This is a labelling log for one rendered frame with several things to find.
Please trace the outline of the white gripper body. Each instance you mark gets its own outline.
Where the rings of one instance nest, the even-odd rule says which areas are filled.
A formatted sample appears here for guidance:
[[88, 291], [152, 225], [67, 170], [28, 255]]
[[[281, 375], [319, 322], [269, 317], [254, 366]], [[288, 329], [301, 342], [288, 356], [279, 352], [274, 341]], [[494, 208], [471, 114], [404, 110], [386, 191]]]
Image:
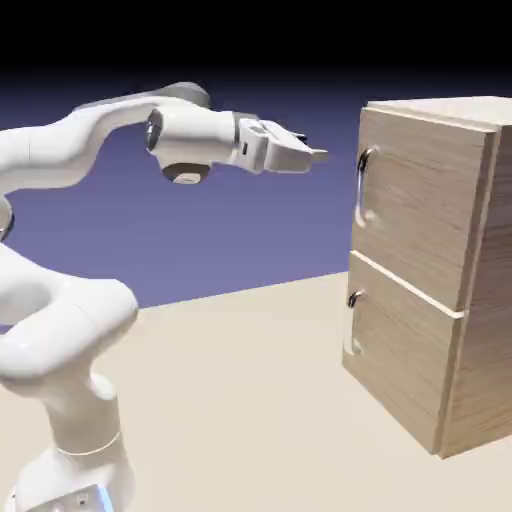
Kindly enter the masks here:
[[268, 143], [264, 169], [275, 173], [306, 173], [312, 166], [312, 150], [307, 142], [296, 138], [301, 133], [292, 132], [274, 121], [263, 120]]

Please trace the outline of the large light wood cabinet door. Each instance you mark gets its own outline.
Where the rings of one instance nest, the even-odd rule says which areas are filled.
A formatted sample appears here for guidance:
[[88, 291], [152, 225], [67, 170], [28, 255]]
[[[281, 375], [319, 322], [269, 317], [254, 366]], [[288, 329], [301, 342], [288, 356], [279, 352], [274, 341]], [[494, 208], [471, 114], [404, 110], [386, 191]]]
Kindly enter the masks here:
[[463, 307], [467, 264], [500, 130], [365, 107], [359, 148], [379, 152], [364, 179], [364, 228], [353, 250], [452, 311]]

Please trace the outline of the light wood cabinet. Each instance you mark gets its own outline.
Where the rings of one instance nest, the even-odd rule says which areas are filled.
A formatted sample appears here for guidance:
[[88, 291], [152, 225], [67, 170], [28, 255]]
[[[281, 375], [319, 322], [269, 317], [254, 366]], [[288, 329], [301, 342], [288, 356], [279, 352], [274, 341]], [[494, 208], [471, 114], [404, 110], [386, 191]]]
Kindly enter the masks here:
[[499, 128], [469, 256], [440, 458], [512, 435], [512, 98], [371, 101], [365, 107]]

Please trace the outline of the small light wood cabinet door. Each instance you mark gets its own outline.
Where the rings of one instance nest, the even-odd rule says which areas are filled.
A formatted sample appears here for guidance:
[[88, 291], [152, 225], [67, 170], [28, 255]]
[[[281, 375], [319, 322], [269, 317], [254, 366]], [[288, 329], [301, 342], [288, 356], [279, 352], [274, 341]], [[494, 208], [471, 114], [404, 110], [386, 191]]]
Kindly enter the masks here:
[[345, 368], [429, 453], [439, 452], [455, 342], [465, 313], [439, 301], [357, 251], [349, 256], [347, 298], [362, 353]]

